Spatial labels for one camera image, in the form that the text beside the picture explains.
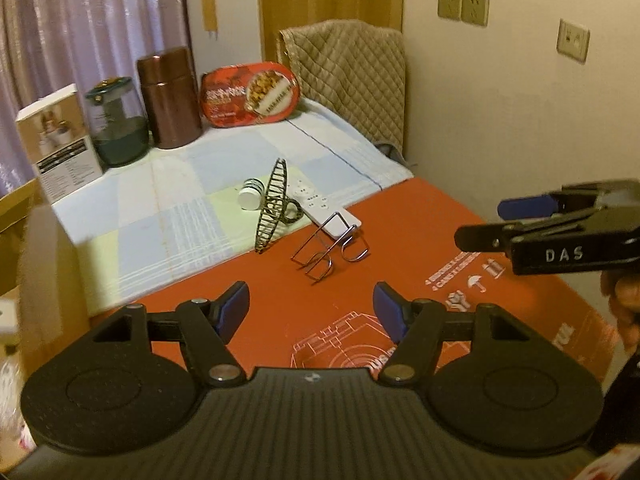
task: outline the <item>green lid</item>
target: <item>green lid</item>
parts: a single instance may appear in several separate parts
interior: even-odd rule
[[[113,77],[98,83],[84,94],[84,98],[93,106],[102,106],[121,98],[130,90],[133,90],[133,82],[130,77]]]

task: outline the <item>hand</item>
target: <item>hand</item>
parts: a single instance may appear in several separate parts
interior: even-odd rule
[[[635,351],[640,343],[640,326],[634,316],[640,312],[640,274],[620,270],[603,272],[600,290],[609,298],[609,310],[618,320],[618,332],[625,350]]]

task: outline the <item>white bottle cap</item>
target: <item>white bottle cap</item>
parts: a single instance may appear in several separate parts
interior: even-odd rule
[[[243,187],[238,194],[238,204],[245,211],[257,211],[262,205],[262,194],[253,187]]]

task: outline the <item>wall socket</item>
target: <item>wall socket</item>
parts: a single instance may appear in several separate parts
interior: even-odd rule
[[[591,32],[586,28],[560,20],[556,49],[560,54],[565,54],[584,63],[587,61],[590,36]]]
[[[438,16],[459,21],[460,0],[438,0]]]
[[[489,0],[462,0],[462,21],[486,27],[489,22]]]

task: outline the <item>chair backrest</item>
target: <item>chair backrest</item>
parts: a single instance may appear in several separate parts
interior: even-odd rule
[[[402,153],[406,63],[402,34],[360,20],[280,31],[278,61],[302,94],[351,123],[373,144]]]

